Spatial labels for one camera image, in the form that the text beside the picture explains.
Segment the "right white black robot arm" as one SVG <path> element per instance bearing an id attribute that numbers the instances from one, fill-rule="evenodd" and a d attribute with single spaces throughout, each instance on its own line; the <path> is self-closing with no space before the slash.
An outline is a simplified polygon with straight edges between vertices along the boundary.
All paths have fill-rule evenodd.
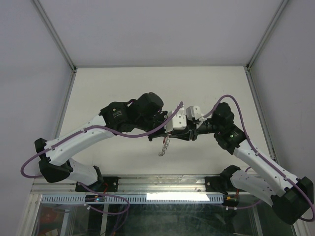
<path id="1" fill-rule="evenodd" d="M 313 182 L 307 177 L 297 177 L 267 158 L 250 140 L 246 129 L 235 125 L 227 103 L 217 103 L 206 115 L 197 106 L 179 108 L 168 115 L 168 120 L 165 133 L 169 137 L 190 141 L 198 135 L 212 133 L 222 149 L 259 175 L 250 177 L 246 171 L 231 165 L 221 172 L 218 191 L 245 190 L 268 204 L 276 216 L 290 225 L 302 220 L 307 210 L 314 211 Z"/>

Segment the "red handled keyring holder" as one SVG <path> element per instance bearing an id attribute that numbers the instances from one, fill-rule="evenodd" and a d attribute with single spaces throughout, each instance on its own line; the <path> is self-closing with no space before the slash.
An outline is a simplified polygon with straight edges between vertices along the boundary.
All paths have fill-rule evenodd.
<path id="1" fill-rule="evenodd" d="M 170 143 L 170 136 L 171 134 L 167 134 L 164 138 L 163 138 L 163 142 L 162 142 L 162 149 L 161 151 L 158 153 L 158 156 L 162 157 L 165 155 L 168 147 L 169 147 L 169 143 Z"/>

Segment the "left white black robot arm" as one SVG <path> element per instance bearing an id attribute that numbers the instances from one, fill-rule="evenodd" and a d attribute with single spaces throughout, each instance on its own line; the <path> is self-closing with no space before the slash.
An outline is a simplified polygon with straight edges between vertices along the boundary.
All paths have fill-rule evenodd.
<path id="1" fill-rule="evenodd" d="M 112 102 L 101 109 L 99 114 L 76 130 L 47 141 L 38 139 L 37 152 L 40 155 L 40 172 L 48 183 L 65 179 L 83 183 L 92 191 L 103 186 L 99 167 L 87 166 L 73 159 L 77 153 L 118 133 L 129 133 L 133 129 L 145 132 L 160 126 L 165 120 L 163 101 L 153 92 L 145 93 L 128 102 Z"/>

